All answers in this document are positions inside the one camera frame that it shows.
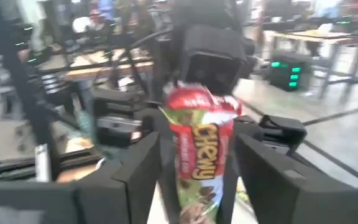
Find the metal pole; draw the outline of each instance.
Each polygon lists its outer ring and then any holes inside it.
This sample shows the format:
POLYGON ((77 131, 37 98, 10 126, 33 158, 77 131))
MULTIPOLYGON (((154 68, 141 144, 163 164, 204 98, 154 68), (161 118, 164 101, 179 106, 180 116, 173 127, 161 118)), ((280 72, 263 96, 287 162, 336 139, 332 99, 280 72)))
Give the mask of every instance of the metal pole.
POLYGON ((43 109, 37 106, 34 94, 29 92, 34 88, 31 88, 28 83, 29 76, 17 54, 14 41, 11 38, 12 33, 12 27, 4 21, 0 9, 0 53, 4 58, 4 66, 11 74, 12 84, 21 99, 25 117, 29 120, 37 144, 46 144, 50 150, 52 179, 56 180, 60 172, 59 155, 51 134, 50 123, 47 116, 44 116, 43 109))

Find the chewy granola bar box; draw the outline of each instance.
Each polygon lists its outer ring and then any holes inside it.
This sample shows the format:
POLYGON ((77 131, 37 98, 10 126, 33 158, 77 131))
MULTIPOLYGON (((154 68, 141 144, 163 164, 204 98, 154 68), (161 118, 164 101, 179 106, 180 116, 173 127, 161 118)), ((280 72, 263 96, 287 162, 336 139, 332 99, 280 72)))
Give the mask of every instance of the chewy granola bar box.
POLYGON ((233 119, 241 105, 231 96, 213 96, 195 84, 179 83, 165 92, 161 110, 175 133, 180 224, 213 224, 223 196, 233 119))

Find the green led light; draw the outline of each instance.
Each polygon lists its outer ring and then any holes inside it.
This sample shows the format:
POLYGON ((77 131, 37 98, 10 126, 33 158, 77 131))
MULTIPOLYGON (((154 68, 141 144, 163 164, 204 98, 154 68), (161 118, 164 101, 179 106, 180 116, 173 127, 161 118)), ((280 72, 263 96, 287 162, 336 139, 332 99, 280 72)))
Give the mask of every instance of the green led light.
POLYGON ((272 63, 272 67, 273 67, 273 68, 277 68, 277 67, 279 67, 280 65, 281 65, 280 62, 273 62, 273 63, 272 63))
POLYGON ((292 68, 292 72, 300 72, 301 68, 297 67, 297 68, 292 68))

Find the snack bag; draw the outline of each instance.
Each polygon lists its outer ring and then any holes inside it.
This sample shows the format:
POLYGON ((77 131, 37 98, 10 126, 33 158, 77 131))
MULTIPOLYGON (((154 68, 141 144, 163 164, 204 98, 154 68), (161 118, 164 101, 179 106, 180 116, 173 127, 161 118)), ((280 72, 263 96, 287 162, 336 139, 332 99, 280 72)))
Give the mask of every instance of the snack bag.
POLYGON ((201 85, 165 88, 161 108, 175 133, 180 224, 215 223, 223 196, 223 174, 233 119, 241 104, 232 96, 213 96, 201 85))

